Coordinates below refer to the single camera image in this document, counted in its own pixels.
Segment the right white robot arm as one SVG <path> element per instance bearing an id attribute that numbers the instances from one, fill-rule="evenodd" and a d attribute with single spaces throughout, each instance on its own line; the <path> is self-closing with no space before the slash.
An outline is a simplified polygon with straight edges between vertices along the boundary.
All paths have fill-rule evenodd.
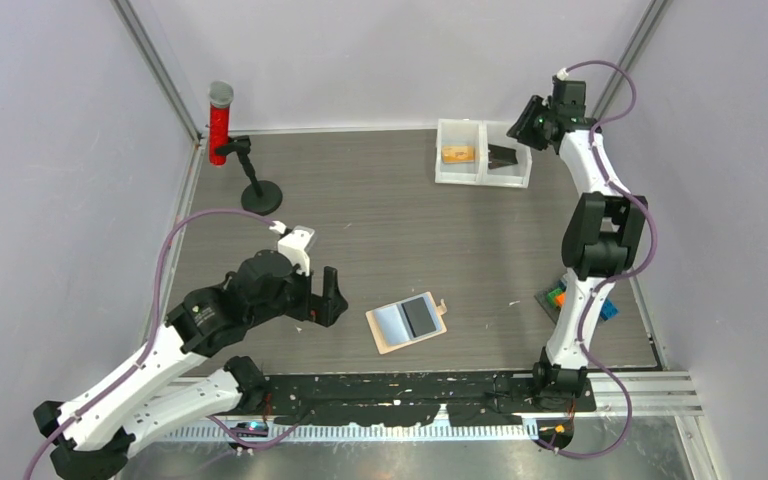
<path id="1" fill-rule="evenodd" d="M 600 126 L 586 117 L 585 82 L 555 75 L 552 86 L 547 98 L 529 100 L 507 132 L 533 149 L 553 148 L 579 194 L 561 244 L 565 300 L 532 369 L 532 400 L 549 411 L 585 392 L 601 308 L 615 281 L 635 263 L 647 206 L 617 178 Z"/>

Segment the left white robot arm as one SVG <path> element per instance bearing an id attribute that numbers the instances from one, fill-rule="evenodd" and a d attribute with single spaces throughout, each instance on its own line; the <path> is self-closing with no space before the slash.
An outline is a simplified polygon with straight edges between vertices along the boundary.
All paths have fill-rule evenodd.
<path id="1" fill-rule="evenodd" d="M 260 412 L 270 383 L 248 356 L 234 356 L 206 380 L 161 390 L 253 328 L 278 317 L 333 325 L 348 308 L 336 268 L 323 269 L 323 291 L 286 255 L 261 250 L 218 284 L 196 289 L 171 309 L 151 341 L 78 397 L 42 402 L 33 412 L 44 451 L 62 479 L 111 479 L 140 450 L 196 419 Z"/>

